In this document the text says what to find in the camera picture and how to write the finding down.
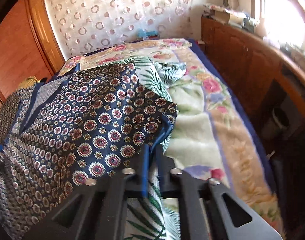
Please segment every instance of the window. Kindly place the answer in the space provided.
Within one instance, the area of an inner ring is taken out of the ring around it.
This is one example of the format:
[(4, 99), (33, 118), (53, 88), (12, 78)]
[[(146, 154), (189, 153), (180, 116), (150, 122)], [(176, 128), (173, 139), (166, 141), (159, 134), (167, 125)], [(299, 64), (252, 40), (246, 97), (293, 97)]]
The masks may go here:
[(267, 37), (305, 50), (305, 23), (288, 0), (265, 0)]
[(264, 0), (252, 0), (251, 3), (251, 17), (255, 19), (256, 23), (259, 23), (265, 11)]

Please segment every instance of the screw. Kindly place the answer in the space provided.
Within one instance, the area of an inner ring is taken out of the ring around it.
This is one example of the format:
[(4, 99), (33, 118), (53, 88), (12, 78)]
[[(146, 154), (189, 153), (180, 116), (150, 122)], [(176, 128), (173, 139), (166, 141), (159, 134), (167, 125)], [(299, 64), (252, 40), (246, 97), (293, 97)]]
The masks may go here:
[(182, 174), (182, 170), (178, 169), (178, 168), (174, 168), (174, 169), (170, 170), (170, 173), (173, 175), (179, 175), (179, 174)]
[(209, 179), (209, 183), (211, 184), (211, 185), (218, 185), (218, 184), (220, 184), (221, 182), (219, 181), (219, 180), (217, 180), (217, 179), (215, 179), (215, 178), (210, 178)]
[(127, 175), (132, 175), (132, 174), (134, 174), (134, 172), (135, 172), (135, 170), (132, 169), (132, 168), (124, 168), (124, 169), (122, 170), (122, 173), (123, 173), (123, 174), (127, 174)]
[(85, 184), (88, 186), (94, 186), (96, 185), (97, 181), (95, 179), (87, 179)]

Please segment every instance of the patterned wallpaper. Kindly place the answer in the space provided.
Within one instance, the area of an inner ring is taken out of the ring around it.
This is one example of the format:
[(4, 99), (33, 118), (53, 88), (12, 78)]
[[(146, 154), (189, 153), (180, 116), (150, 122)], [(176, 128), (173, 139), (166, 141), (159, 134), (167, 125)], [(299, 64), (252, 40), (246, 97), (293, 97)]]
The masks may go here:
[(45, 0), (65, 58), (136, 40), (138, 29), (161, 38), (192, 33), (192, 0)]

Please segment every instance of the black metal frame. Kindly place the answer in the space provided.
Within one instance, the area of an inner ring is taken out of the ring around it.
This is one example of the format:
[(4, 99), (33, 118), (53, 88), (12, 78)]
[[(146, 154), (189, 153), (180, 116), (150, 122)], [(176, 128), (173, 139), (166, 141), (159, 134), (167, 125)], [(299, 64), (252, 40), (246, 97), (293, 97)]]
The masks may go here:
[[(182, 240), (208, 240), (203, 200), (213, 240), (281, 240), (281, 236), (230, 189), (216, 179), (195, 179), (174, 169), (174, 161), (162, 156), (161, 195), (178, 198)], [(142, 197), (140, 172), (119, 172), (98, 179), (95, 186), (82, 185), (22, 240), (122, 240), (127, 198)]]

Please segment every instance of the blanket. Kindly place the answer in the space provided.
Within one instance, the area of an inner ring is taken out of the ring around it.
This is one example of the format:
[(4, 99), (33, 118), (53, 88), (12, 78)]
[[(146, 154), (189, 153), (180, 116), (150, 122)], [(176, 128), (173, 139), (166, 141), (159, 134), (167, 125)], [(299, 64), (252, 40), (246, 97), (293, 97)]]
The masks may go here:
[[(184, 39), (118, 45), (90, 56), (73, 57), (59, 75), (78, 62), (86, 69), (129, 56), (149, 56), (159, 63), (186, 63), (184, 77), (167, 86), (178, 115), (165, 154), (196, 178), (220, 179), (283, 236), (278, 199), (265, 180), (252, 137), (227, 87), (189, 47)], [(164, 200), (163, 204), (170, 213), (177, 211), (176, 200)]]

